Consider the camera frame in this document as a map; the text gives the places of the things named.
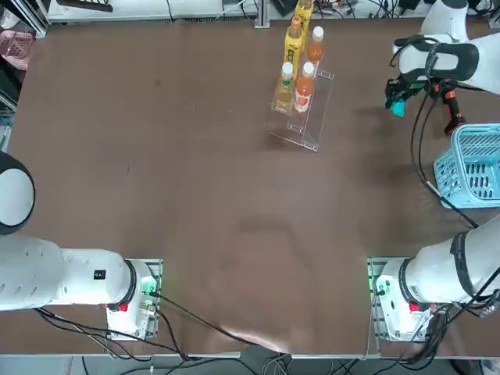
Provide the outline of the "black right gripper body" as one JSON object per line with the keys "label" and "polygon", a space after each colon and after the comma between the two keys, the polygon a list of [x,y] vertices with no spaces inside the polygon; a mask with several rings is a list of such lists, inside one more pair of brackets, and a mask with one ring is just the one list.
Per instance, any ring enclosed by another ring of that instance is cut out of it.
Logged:
{"label": "black right gripper body", "polygon": [[408,82],[402,77],[391,78],[384,90],[387,101],[406,101],[424,89],[422,82]]}

